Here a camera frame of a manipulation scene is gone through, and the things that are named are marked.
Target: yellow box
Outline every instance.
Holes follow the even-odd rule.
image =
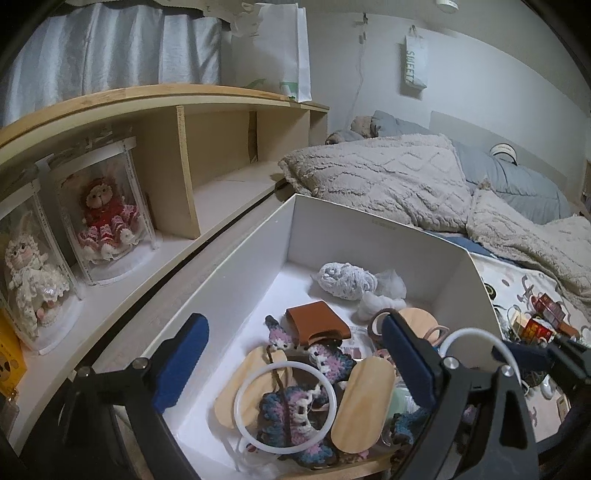
[[[0,309],[0,393],[10,397],[26,371],[21,344],[8,321],[8,314]]]

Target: blue bedsheet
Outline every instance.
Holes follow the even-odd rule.
[[[440,233],[440,232],[428,232],[428,233],[438,236],[440,238],[443,238],[443,239],[447,240],[448,242],[456,244],[460,247],[463,247],[466,250],[468,250],[469,252],[479,254],[479,255],[484,255],[485,257],[496,258],[498,260],[501,260],[502,262],[506,262],[511,265],[515,265],[517,267],[519,266],[517,263],[513,262],[512,260],[508,260],[507,258],[498,257],[497,255],[493,254],[490,250],[487,250],[486,248],[484,248],[481,244],[477,244],[476,242],[473,242],[472,240],[470,240],[469,238],[466,238],[464,236],[449,235],[449,234]]]

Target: cable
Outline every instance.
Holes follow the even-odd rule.
[[[447,350],[450,348],[453,342],[455,342],[458,338],[464,336],[476,336],[492,342],[492,344],[496,346],[502,353],[503,357],[505,358],[505,361],[513,368],[513,370],[515,371],[515,375],[517,375],[517,381],[521,385],[521,375],[519,374],[519,366],[517,365],[517,360],[515,360],[515,357],[513,356],[511,351],[502,341],[500,341],[492,333],[489,333],[486,330],[468,327],[460,328],[459,330],[456,330],[455,332],[451,333],[450,336],[443,341],[441,347],[439,347],[439,355],[441,356],[441,358],[444,358],[446,356]]]
[[[366,29],[368,25],[368,16],[366,13],[363,13],[363,44],[359,49],[359,58],[357,61],[357,73],[359,74],[359,86],[357,87],[357,92],[355,92],[355,97],[353,97],[353,104],[347,113],[347,117],[345,118],[345,126],[343,127],[344,130],[348,130],[351,122],[353,121],[353,112],[355,111],[355,105],[357,104],[357,99],[359,98],[359,92],[361,92],[361,87],[363,86],[363,81],[365,80],[365,73],[363,72],[363,56],[365,55],[365,47],[367,45],[367,34]]]

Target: wooden disc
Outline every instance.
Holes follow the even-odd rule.
[[[395,380],[394,367],[384,358],[370,356],[353,367],[330,431],[339,450],[360,453],[379,440]]]
[[[400,310],[399,313],[419,338],[423,338],[430,329],[438,325],[435,317],[426,310],[407,308]],[[433,343],[438,338],[439,332],[433,332],[427,340]]]
[[[283,350],[273,352],[271,358],[274,362],[284,362],[287,360]],[[238,389],[248,376],[260,370],[265,365],[268,365],[268,363],[267,352],[263,346],[255,348],[246,356],[213,404],[213,411],[219,423],[229,429],[236,428],[236,424],[234,423],[234,399],[236,398]],[[279,378],[281,378],[284,385],[287,384],[287,372],[285,370],[279,370]],[[244,425],[249,426],[256,422],[262,396],[265,393],[274,391],[276,387],[277,385],[273,380],[272,372],[262,374],[250,384],[242,397],[241,411]]]

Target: white paper bag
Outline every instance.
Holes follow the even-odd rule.
[[[406,51],[404,81],[411,87],[423,90],[427,87],[427,40],[417,34],[414,25],[406,36]]]
[[[306,9],[255,4],[240,14],[232,37],[235,85],[312,100]]]

